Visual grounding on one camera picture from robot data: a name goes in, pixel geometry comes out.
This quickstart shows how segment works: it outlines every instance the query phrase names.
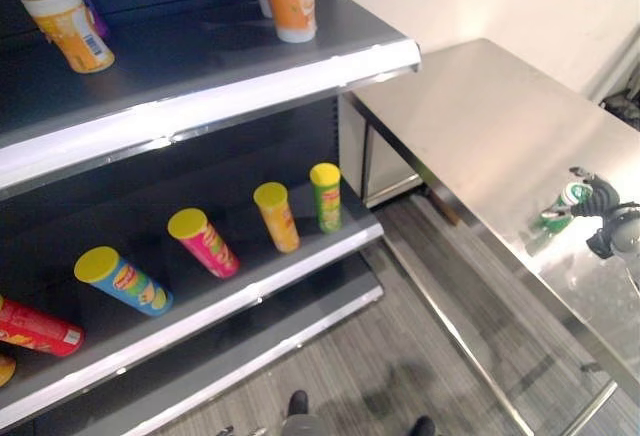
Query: yellow lid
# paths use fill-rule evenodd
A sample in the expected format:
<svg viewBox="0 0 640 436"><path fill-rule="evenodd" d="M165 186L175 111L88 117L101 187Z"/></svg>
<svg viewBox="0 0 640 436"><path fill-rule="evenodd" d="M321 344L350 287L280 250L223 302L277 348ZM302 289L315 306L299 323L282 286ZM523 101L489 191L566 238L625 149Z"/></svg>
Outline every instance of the yellow lid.
<svg viewBox="0 0 640 436"><path fill-rule="evenodd" d="M0 354L0 386L4 386L16 372L16 360Z"/></svg>
<svg viewBox="0 0 640 436"><path fill-rule="evenodd" d="M84 283L95 283L106 278L116 268L120 256L109 246L90 249L76 261L73 272Z"/></svg>
<svg viewBox="0 0 640 436"><path fill-rule="evenodd" d="M206 226L206 214L198 208L186 208L171 216L167 231L176 239L189 239L201 233Z"/></svg>
<svg viewBox="0 0 640 436"><path fill-rule="evenodd" d="M253 192L253 200L261 208L273 208L287 202L287 188L276 182L264 183Z"/></svg>
<svg viewBox="0 0 640 436"><path fill-rule="evenodd" d="M331 163L316 164L309 171L309 177L316 186L333 186L340 182L340 169Z"/></svg>

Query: green pringles can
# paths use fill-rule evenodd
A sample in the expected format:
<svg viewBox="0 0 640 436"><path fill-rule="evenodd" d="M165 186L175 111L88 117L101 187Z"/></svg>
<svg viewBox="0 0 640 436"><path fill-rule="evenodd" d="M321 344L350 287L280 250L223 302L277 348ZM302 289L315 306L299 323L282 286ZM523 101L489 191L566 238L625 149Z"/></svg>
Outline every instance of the green pringles can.
<svg viewBox="0 0 640 436"><path fill-rule="evenodd" d="M340 169L331 163L316 164L309 172L313 183L318 225L325 233L342 227L340 217Z"/></svg>
<svg viewBox="0 0 640 436"><path fill-rule="evenodd" d="M584 183L569 183L555 203L540 213L540 220L549 232L557 234L566 228L573 216L567 211L571 206L582 203L589 199L593 188Z"/></svg>

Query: yellow pringles can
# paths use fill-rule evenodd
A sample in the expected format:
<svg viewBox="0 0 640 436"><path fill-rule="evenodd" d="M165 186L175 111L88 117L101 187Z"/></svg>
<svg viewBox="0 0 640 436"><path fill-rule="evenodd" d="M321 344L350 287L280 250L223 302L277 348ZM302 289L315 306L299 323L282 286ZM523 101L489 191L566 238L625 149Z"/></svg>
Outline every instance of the yellow pringles can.
<svg viewBox="0 0 640 436"><path fill-rule="evenodd" d="M276 182L264 183L253 192L253 200L278 251L290 253L298 249L300 237L289 207L287 188Z"/></svg>
<svg viewBox="0 0 640 436"><path fill-rule="evenodd" d="M0 354L0 387L4 386L13 377L16 371L16 360Z"/></svg>

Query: black shoe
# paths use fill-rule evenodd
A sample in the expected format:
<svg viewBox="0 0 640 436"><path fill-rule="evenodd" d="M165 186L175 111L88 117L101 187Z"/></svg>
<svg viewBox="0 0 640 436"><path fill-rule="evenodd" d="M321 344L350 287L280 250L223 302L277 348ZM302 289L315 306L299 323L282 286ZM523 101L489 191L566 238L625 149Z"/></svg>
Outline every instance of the black shoe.
<svg viewBox="0 0 640 436"><path fill-rule="evenodd" d="M420 416L409 436L435 436L436 425L429 416Z"/></svg>
<svg viewBox="0 0 640 436"><path fill-rule="evenodd" d="M293 393L289 399L287 417L293 414L309 414L309 397L301 389Z"/></svg>

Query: red pringles can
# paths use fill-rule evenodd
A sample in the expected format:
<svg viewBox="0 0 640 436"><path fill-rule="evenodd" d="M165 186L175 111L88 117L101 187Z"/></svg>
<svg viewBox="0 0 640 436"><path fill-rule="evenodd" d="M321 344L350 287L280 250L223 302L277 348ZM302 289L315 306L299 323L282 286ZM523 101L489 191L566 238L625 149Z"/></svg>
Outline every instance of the red pringles can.
<svg viewBox="0 0 640 436"><path fill-rule="evenodd" d="M0 296L0 341L68 356L84 341L82 328Z"/></svg>
<svg viewBox="0 0 640 436"><path fill-rule="evenodd" d="M238 259L201 210L178 211L169 219L167 230L215 276L230 278L238 270Z"/></svg>

